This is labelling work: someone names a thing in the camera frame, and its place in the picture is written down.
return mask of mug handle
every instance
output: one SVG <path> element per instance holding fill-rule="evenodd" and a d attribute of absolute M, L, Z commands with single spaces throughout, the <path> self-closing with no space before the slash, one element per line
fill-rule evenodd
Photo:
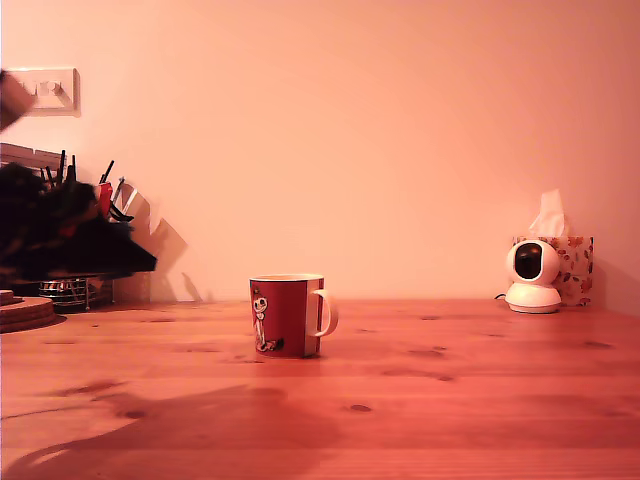
<path fill-rule="evenodd" d="M 314 290 L 311 292 L 313 295 L 318 295 L 322 297 L 322 301 L 324 302 L 324 306 L 327 310 L 329 310 L 329 324 L 323 329 L 314 332 L 307 332 L 307 335 L 311 337 L 324 337 L 325 335 L 329 335 L 333 333 L 333 331 L 338 326 L 338 309 L 334 306 L 331 307 L 331 300 L 328 290 L 320 289 Z"/>

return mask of tissue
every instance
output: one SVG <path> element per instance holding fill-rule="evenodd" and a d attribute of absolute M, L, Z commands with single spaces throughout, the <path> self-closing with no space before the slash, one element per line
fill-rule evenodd
<path fill-rule="evenodd" d="M 540 213 L 529 227 L 534 237 L 562 237 L 569 235 L 566 224 L 560 190 L 552 190 L 542 194 Z"/>
<path fill-rule="evenodd" d="M 513 244 L 525 240 L 542 240 L 558 253 L 560 272 L 552 285 L 560 293 L 563 306 L 591 303 L 593 237 L 570 236 L 559 190 L 542 194 L 540 213 L 529 227 L 529 235 L 514 237 Z"/>

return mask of wire basket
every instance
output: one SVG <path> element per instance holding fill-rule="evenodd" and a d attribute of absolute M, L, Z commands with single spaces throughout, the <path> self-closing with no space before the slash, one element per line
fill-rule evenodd
<path fill-rule="evenodd" d="M 88 311 L 96 303 L 113 302 L 113 281 L 75 278 L 41 282 L 39 293 L 51 299 L 54 307 L 84 306 Z"/>

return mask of table surface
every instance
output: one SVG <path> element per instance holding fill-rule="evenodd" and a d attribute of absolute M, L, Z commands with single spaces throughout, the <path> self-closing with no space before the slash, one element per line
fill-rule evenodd
<path fill-rule="evenodd" d="M 640 479 L 640 318 L 342 301 L 307 360 L 248 303 L 5 334 L 3 480 Z"/>

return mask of cartoon character print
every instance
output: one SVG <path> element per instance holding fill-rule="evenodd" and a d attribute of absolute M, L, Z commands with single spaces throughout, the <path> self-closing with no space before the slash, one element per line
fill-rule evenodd
<path fill-rule="evenodd" d="M 256 348 L 261 352 L 273 352 L 280 350 L 284 346 L 284 339 L 266 340 L 264 336 L 265 311 L 267 310 L 267 299 L 262 296 L 259 289 L 253 291 L 253 311 L 256 312 L 254 327 L 256 330 Z"/>

